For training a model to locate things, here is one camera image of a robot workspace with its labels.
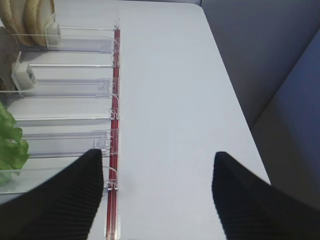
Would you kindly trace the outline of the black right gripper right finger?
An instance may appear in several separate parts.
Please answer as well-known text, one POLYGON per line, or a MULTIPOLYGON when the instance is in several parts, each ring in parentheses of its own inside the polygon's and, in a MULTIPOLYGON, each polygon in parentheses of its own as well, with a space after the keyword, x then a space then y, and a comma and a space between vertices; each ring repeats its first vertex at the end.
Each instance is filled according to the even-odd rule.
POLYGON ((228 240, 318 240, 320 211, 266 183, 227 152, 215 154, 212 198, 228 240))

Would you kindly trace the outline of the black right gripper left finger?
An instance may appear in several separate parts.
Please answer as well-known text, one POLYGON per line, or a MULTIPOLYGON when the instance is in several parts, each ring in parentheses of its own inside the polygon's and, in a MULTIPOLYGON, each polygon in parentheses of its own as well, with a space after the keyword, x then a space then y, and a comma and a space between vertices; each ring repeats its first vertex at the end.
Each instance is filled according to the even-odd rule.
POLYGON ((85 240, 104 189, 102 152, 90 149, 36 188, 0 206, 2 240, 85 240))

